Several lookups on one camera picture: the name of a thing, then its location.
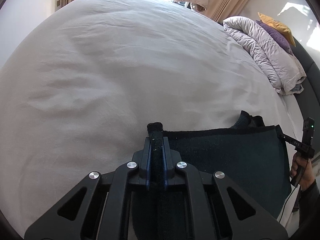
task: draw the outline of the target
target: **purple pillow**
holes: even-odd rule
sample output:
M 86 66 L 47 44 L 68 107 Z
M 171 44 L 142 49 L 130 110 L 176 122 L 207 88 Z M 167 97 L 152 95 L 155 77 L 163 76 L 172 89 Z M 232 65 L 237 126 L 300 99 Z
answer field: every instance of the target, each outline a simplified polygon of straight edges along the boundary
M 264 30 L 269 33 L 269 35 L 275 40 L 276 43 L 279 44 L 279 46 L 285 50 L 285 52 L 293 55 L 292 50 L 290 48 L 289 42 L 286 40 L 286 38 L 278 32 L 275 28 L 256 20 L 256 23 L 259 24 Z

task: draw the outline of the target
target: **metal screw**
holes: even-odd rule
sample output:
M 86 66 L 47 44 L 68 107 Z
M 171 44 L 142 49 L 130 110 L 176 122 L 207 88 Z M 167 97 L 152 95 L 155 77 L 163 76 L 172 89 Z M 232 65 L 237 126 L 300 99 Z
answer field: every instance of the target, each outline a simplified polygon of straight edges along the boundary
M 93 171 L 89 174 L 90 179 L 96 179 L 97 177 L 99 177 L 99 173 L 97 173 L 96 171 Z
M 217 171 L 214 175 L 218 179 L 223 179 L 224 178 L 224 173 L 222 171 Z
M 187 166 L 187 164 L 185 162 L 178 162 L 177 166 L 181 169 L 185 168 Z
M 127 163 L 127 167 L 130 169 L 133 169 L 133 168 L 137 167 L 137 164 L 135 162 L 129 162 L 129 163 Z

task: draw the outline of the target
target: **mattress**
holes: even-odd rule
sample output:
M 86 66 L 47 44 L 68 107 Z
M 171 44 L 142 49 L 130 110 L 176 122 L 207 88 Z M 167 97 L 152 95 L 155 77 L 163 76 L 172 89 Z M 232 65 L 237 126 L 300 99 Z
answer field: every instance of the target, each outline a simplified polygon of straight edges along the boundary
M 217 23 L 161 0 L 58 10 L 1 69 L 0 102 L 0 209 L 21 236 L 89 172 L 130 161 L 148 123 L 226 128 L 244 110 L 302 138 L 294 96 L 279 96 Z

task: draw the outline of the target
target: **white wall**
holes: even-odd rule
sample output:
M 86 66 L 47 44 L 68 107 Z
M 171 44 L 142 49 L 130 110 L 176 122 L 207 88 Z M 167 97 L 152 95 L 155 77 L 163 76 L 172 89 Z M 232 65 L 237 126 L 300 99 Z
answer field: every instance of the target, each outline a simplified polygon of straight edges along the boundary
M 288 25 L 295 38 L 320 67 L 320 28 L 308 8 L 305 0 L 249 0 L 240 15 L 259 20 L 260 12 Z
M 0 9 L 0 68 L 28 34 L 59 9 L 56 1 L 6 0 Z

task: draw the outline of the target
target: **pillow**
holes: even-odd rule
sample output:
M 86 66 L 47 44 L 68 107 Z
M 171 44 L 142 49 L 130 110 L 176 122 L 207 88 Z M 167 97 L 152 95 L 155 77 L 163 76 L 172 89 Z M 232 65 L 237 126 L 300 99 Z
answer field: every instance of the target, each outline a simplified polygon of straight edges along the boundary
M 275 28 L 278 32 L 280 32 L 287 41 L 292 44 L 293 46 L 296 46 L 296 43 L 294 42 L 292 32 L 289 29 L 289 27 L 279 21 L 274 20 L 270 16 L 264 15 L 262 13 L 258 13 L 260 19 L 267 25 Z
M 289 42 L 285 39 L 285 37 L 278 32 L 275 28 L 256 20 L 256 23 L 259 24 L 264 30 L 269 33 L 269 35 L 275 40 L 279 46 L 284 49 L 285 52 L 293 55 Z

